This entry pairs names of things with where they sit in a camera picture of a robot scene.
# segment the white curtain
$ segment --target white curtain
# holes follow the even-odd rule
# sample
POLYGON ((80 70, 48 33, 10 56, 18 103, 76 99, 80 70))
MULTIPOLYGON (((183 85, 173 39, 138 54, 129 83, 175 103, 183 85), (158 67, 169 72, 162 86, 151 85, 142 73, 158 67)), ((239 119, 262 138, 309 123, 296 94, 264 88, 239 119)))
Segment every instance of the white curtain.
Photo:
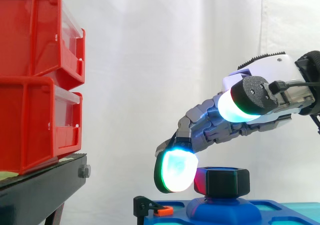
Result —
MULTIPOLYGON (((62 225, 131 225, 133 198, 160 193, 156 147, 222 78, 265 52, 295 58, 319 46, 318 0, 64 0, 86 30, 83 149, 91 177, 66 203, 62 225)), ((250 199, 319 201, 320 137, 308 117, 198 154, 200 166, 250 171, 250 199)))

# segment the bolt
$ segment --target bolt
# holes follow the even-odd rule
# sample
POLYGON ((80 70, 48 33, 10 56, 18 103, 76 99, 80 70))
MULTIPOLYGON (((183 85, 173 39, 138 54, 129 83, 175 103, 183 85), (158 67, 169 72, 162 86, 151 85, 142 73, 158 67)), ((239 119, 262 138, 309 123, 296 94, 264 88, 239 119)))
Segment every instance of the bolt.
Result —
POLYGON ((90 165, 83 165, 81 169, 81 177, 82 178, 89 178, 91 175, 91 166, 90 165))

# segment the blue base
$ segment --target blue base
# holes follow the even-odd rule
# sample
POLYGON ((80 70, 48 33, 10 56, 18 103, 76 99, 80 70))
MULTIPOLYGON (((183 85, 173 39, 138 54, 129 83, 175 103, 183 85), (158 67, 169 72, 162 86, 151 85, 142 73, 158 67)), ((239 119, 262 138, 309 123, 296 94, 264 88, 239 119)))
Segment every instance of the blue base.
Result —
POLYGON ((145 225, 320 225, 320 203, 279 204, 271 200, 157 201, 172 206, 174 215, 150 214, 145 225))

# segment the knob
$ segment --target knob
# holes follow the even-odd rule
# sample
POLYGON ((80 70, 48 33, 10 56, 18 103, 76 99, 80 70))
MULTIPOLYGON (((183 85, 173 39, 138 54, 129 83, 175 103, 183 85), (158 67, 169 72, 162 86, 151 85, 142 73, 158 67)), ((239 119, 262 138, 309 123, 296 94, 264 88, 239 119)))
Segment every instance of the knob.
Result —
POLYGON ((250 192, 247 169, 234 167, 199 167, 194 190, 213 199, 235 199, 250 192))

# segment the red storage drawer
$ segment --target red storage drawer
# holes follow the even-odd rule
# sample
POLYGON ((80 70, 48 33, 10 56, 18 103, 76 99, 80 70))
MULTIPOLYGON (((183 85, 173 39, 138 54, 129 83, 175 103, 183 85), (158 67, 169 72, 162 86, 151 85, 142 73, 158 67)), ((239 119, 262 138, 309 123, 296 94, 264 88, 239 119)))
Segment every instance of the red storage drawer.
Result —
POLYGON ((47 76, 63 89, 85 82, 85 31, 62 0, 0 0, 0 76, 47 76))
POLYGON ((81 149, 82 95, 49 77, 0 76, 0 171, 24 174, 81 149))

